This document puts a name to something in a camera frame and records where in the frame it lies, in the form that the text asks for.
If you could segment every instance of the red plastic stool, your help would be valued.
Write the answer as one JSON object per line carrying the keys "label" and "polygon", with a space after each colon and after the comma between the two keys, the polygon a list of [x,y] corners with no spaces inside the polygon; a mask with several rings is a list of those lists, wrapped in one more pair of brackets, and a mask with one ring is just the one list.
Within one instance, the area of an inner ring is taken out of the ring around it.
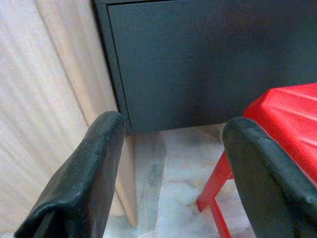
{"label": "red plastic stool", "polygon": [[[262,126],[316,184],[317,83],[270,89],[248,106],[244,116]],[[200,212],[210,207],[221,238],[231,235],[215,197],[232,178],[224,152],[197,199]]]}

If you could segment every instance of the dark gray cabinet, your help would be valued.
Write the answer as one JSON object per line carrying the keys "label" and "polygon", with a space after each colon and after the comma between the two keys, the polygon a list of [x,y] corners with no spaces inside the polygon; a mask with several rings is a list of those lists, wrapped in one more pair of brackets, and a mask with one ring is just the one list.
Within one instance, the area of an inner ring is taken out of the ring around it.
{"label": "dark gray cabinet", "polygon": [[317,3],[97,0],[132,133],[220,123],[271,87],[317,81]]}

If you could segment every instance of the light wood wall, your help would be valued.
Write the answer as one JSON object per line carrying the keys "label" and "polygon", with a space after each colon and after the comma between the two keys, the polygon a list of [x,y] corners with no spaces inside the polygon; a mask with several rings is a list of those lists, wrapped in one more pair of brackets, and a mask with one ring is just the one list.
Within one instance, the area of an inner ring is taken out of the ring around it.
{"label": "light wood wall", "polygon": [[[2,0],[0,233],[14,231],[88,126],[117,110],[89,0]],[[136,224],[133,140],[113,214]]]}

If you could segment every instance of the red stool leg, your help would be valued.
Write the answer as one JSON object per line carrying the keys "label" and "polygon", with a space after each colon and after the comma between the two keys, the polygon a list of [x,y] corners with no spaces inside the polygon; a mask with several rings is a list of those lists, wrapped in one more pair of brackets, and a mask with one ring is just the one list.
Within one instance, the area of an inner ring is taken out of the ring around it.
{"label": "red stool leg", "polygon": [[231,235],[215,198],[223,185],[230,178],[232,178],[232,171],[227,155],[223,152],[206,183],[203,192],[197,199],[197,206],[200,212],[202,212],[208,205],[210,206],[221,238],[231,238]]}

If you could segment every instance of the marble floor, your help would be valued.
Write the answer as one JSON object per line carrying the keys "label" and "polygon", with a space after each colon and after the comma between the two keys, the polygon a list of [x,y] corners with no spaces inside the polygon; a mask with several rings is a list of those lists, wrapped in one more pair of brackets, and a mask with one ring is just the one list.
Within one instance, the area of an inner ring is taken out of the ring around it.
{"label": "marble floor", "polygon": [[[136,136],[138,225],[110,217],[105,238],[218,238],[211,212],[196,199],[221,153],[216,127],[202,126]],[[234,238],[254,238],[233,180],[217,196]]]}

